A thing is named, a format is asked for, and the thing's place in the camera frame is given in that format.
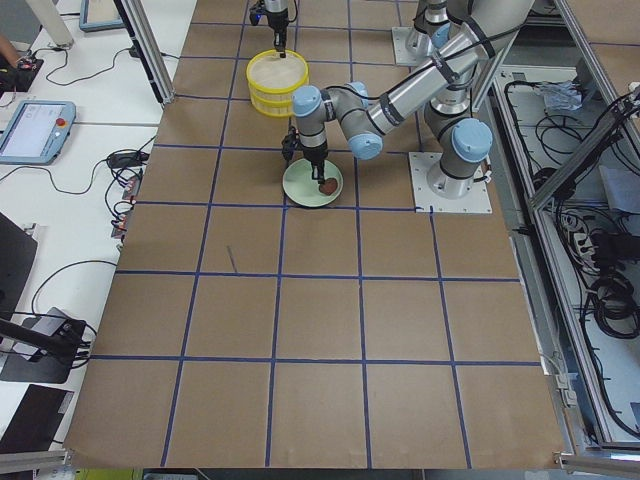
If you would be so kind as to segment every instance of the black device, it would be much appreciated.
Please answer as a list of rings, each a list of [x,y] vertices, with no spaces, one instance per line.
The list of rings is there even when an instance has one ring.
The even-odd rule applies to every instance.
[[[630,234],[596,232],[591,235],[595,247],[592,258],[603,273],[624,270],[623,261],[640,260],[640,237]]]
[[[37,248],[31,236],[0,213],[0,319],[11,320]]]
[[[15,68],[4,59],[2,60],[0,62],[0,95],[4,92],[28,92],[44,63],[41,59],[23,57]]]
[[[7,430],[0,454],[49,450],[73,392],[29,385]]]
[[[147,160],[149,160],[149,154],[138,150],[115,152],[107,157],[107,165],[112,170],[118,168],[140,167],[141,165],[144,165]]]
[[[0,380],[64,383],[82,343],[86,322],[52,309],[55,315],[64,317],[64,322],[58,331],[45,335],[31,329],[45,315],[27,318],[22,326],[10,321],[29,278],[37,245],[31,236],[0,213],[0,338],[10,338],[39,351],[30,358],[15,352],[9,354]]]

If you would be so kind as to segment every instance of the cardboard surface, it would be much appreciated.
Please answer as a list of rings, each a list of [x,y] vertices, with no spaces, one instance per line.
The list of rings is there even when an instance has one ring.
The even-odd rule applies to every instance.
[[[592,45],[596,58],[619,96],[629,93],[631,82],[640,82],[640,45]]]
[[[67,438],[78,465],[550,466],[561,436],[495,196],[493,215],[414,213],[393,152],[431,137],[410,119],[367,163],[328,124],[343,193],[289,202],[289,121],[247,100],[273,41],[248,5],[196,7]],[[400,18],[381,18],[399,10],[373,8],[349,32],[347,2],[301,0],[289,46],[312,83],[406,75]]]
[[[636,0],[567,0],[589,43],[640,45]]]

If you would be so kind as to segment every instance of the gray robot arm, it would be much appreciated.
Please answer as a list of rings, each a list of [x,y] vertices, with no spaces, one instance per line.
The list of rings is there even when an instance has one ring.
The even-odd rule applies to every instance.
[[[455,142],[447,144],[451,132],[447,134],[443,130],[466,112],[473,67],[509,44],[525,21],[532,3],[533,0],[449,0],[450,40],[373,104],[369,104],[373,99],[367,98],[366,89],[358,83],[323,90],[313,86],[298,89],[293,103],[299,143],[304,157],[314,166],[314,178],[319,183],[324,182],[323,162],[328,154],[325,123],[332,120],[340,123],[354,156],[366,160],[382,151],[382,138],[387,133],[430,102],[435,114],[426,115],[429,126],[445,151],[449,146],[455,148]],[[471,153],[469,158],[478,156]],[[459,165],[465,175],[470,167],[463,168],[464,162],[469,163],[469,158]]]
[[[267,23],[273,30],[273,47],[280,53],[280,56],[284,58],[286,56],[285,49],[287,48],[287,27],[290,23],[289,1],[258,0],[249,9],[249,20],[253,26],[256,26],[262,16],[267,17]]]
[[[413,29],[406,40],[407,50],[416,58],[430,56],[436,47],[432,38],[448,23],[446,0],[420,0],[413,19]]]

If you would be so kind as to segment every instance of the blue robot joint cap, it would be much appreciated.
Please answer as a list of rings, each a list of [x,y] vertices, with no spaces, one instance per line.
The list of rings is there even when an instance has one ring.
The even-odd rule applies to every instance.
[[[367,132],[354,135],[349,139],[349,148],[358,160],[371,160],[382,151],[382,137]]]
[[[322,103],[320,89],[312,85],[305,85],[293,92],[293,113],[296,117],[311,115]]]
[[[367,108],[369,106],[369,100],[366,98],[369,96],[369,92],[367,91],[367,86],[362,82],[349,82],[347,83],[351,88],[353,88],[358,95],[360,95],[360,100],[362,100],[362,106]]]
[[[433,36],[431,37],[431,41],[433,42],[433,46],[440,50],[445,44],[449,41],[449,30],[451,29],[451,24],[447,23],[438,30],[435,31]]]
[[[491,150],[493,133],[476,118],[465,118],[453,127],[451,143],[458,156],[469,163],[480,163]]]

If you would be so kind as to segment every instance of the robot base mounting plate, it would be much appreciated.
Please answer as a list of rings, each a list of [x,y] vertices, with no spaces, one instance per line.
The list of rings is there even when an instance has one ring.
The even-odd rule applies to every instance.
[[[492,213],[491,201],[485,182],[474,183],[467,195],[457,200],[448,200],[436,195],[427,183],[427,172],[442,154],[439,152],[411,152],[409,164],[411,166],[411,183],[413,184],[413,198],[416,203],[416,211],[421,213]],[[483,176],[482,169],[478,167],[475,178]]]
[[[425,60],[417,58],[412,52],[407,50],[407,37],[409,37],[412,31],[413,27],[393,27],[391,29],[396,65],[400,65],[402,67],[415,67]]]

